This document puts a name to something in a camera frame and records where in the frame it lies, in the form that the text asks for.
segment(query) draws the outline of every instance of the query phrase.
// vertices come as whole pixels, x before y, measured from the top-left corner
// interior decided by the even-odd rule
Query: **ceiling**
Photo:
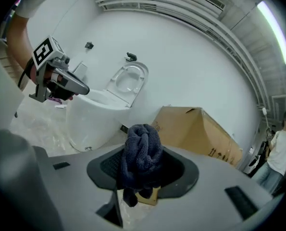
[[[174,17],[212,38],[239,65],[269,121],[286,110],[286,65],[274,33],[257,8],[262,0],[99,0],[106,10],[133,10]],[[270,0],[286,36],[286,21]]]

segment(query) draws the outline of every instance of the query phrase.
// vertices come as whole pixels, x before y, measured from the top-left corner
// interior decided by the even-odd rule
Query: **robotic arm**
[[[33,52],[33,58],[27,64],[26,70],[35,64],[36,92],[29,95],[31,98],[44,102],[49,97],[69,99],[72,95],[89,93],[89,87],[78,77],[68,71],[70,58],[64,53],[58,41],[52,36],[43,40]],[[47,68],[52,68],[51,80],[45,80]]]

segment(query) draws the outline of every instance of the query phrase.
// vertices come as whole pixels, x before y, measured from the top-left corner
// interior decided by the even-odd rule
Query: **toilet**
[[[104,90],[90,90],[74,96],[67,105],[66,129],[70,144],[78,151],[95,150],[105,144],[122,126],[148,79],[148,68],[130,62],[120,68]]]

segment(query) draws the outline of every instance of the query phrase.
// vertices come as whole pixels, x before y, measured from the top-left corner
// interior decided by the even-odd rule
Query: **fluorescent light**
[[[264,1],[260,2],[257,5],[257,7],[264,16],[264,18],[266,18],[272,31],[274,32],[277,42],[279,44],[279,48],[281,49],[282,52],[284,62],[286,64],[286,39],[284,37],[283,31],[281,30],[274,15],[272,14],[272,12],[270,11],[270,9],[268,8],[268,6],[265,4]]]

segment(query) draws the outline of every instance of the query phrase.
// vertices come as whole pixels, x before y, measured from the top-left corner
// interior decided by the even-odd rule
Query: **dark blue towel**
[[[135,193],[150,198],[152,188],[160,187],[162,153],[155,128],[148,124],[129,128],[121,161],[121,183],[124,201],[130,207],[137,204]]]

